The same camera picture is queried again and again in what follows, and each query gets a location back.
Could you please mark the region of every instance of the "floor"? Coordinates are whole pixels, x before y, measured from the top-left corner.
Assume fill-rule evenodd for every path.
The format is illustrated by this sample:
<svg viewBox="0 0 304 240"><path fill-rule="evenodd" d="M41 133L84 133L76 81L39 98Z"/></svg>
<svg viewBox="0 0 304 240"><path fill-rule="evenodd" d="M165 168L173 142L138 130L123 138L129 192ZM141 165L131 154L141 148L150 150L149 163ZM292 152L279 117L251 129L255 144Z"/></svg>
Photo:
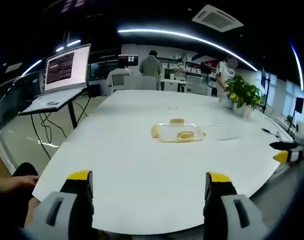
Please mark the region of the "floor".
<svg viewBox="0 0 304 240"><path fill-rule="evenodd" d="M107 97L105 96L91 98L85 112L87 114L90 114L91 111L97 108L97 106L99 106L106 98ZM83 107L85 107L87 101L88 101L87 96L82 96L75 100L75 102L77 102ZM73 103L73 106L74 106L76 119L78 119L82 113L82 108L75 103ZM83 114L80 119L80 122L85 117L86 115ZM55 123L56 125L63 128L65 135L67 137L73 131L73 126L67 106L63 107L58 112L53 112L48 119L53 123ZM52 131L52 140L51 140L50 130L47 127L48 137L49 140L51 140L49 142L46 138L45 128L41 126L40 116L38 114L37 115L34 114L33 120L37 133L43 145L45 146L49 155L53 156L57 151L57 149L60 147L60 145L64 142L65 136L63 135L62 131L59 128L55 127L49 122L46 122L47 126L51 126L51 131ZM5 127L3 127L1 131L4 140L7 144L7 147L11 152L11 154L13 155L13 158L16 161L16 163L18 165L24 162L31 163L34 165L39 175L42 174L47 163L49 162L49 159L36 137L30 115L17 116L12 121L10 121Z"/></svg>
<svg viewBox="0 0 304 240"><path fill-rule="evenodd" d="M92 98L86 108L86 113L90 114L91 111L106 98L107 97ZM83 107L87 101L87 97L80 97L76 100L76 102ZM77 104L74 104L74 111L76 118L78 118L82 109ZM65 140L62 131L52 124L47 123L47 125L52 128L52 141L49 143L46 138L45 129L41 126L39 115L34 115L33 119L41 141L50 156L53 156ZM49 119L62 127L67 136L73 131L67 106L57 113L52 113ZM18 164L29 162L33 164L38 173L41 174L49 162L49 159L38 142L30 116L17 116L2 129L2 133L16 162ZM297 184L304 174L304 162L291 167L281 165L279 169L282 170L281 173L273 175L271 179L251 197L251 200L262 211L263 222L269 228L272 228L286 211L295 193ZM167 234L165 237L171 239L203 239L203 227L199 226L182 232ZM159 236L135 236L134 238L158 239Z"/></svg>

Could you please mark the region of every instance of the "green plant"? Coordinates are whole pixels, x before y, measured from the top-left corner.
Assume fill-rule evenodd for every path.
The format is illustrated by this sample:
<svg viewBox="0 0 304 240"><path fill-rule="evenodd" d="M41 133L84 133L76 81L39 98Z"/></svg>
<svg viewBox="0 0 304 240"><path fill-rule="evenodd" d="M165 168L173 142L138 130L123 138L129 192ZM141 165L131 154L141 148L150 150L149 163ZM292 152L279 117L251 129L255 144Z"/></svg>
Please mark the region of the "green plant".
<svg viewBox="0 0 304 240"><path fill-rule="evenodd" d="M292 122L292 120L293 120L293 116L292 115L287 115L287 117L285 118L285 121L287 122L287 123L291 123Z"/></svg>
<svg viewBox="0 0 304 240"><path fill-rule="evenodd" d="M237 108L244 104L255 109L262 103L261 91L255 85L250 85L241 76L234 76L226 81L226 89L230 92L230 99L237 103Z"/></svg>

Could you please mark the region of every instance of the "air conditioner vent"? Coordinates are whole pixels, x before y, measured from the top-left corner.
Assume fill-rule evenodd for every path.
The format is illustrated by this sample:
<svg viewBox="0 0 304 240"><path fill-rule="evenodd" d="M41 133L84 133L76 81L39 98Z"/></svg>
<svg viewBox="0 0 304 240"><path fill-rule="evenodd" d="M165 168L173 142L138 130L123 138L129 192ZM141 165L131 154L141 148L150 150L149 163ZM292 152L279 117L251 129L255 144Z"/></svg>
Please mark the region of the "air conditioner vent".
<svg viewBox="0 0 304 240"><path fill-rule="evenodd" d="M243 24L234 17L211 5L203 7L192 20L222 33L243 26Z"/></svg>

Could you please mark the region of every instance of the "gray shirt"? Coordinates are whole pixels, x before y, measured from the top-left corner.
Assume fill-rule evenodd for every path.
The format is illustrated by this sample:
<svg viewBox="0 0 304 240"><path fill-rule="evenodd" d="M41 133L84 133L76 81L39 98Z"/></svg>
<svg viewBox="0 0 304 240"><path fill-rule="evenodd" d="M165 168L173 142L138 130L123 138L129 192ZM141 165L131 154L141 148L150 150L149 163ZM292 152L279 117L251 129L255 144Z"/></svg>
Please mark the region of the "gray shirt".
<svg viewBox="0 0 304 240"><path fill-rule="evenodd" d="M153 55L149 55L141 62L140 72L144 76L152 76L159 79L159 75L162 72L162 65Z"/></svg>

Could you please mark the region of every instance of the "ceiling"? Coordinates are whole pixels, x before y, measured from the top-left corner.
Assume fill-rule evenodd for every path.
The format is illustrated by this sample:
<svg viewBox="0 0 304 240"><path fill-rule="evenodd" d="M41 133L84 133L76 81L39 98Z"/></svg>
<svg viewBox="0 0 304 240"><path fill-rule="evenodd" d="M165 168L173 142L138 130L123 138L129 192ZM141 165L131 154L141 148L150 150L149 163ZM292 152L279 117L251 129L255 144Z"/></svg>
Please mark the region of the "ceiling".
<svg viewBox="0 0 304 240"><path fill-rule="evenodd" d="M207 39L240 55L256 68L265 68L284 80L300 84L290 41L296 45L304 74L304 7L273 6L268 2L247 4L217 1L115 1L85 0L81 7L61 13L65 0L0 2L0 66L23 62L22 68L53 53L63 43L82 39L98 51L136 43L182 48L214 58L221 51L191 40L155 33L120 36L118 29L163 29ZM244 24L218 32L192 22L206 4L232 15Z"/></svg>

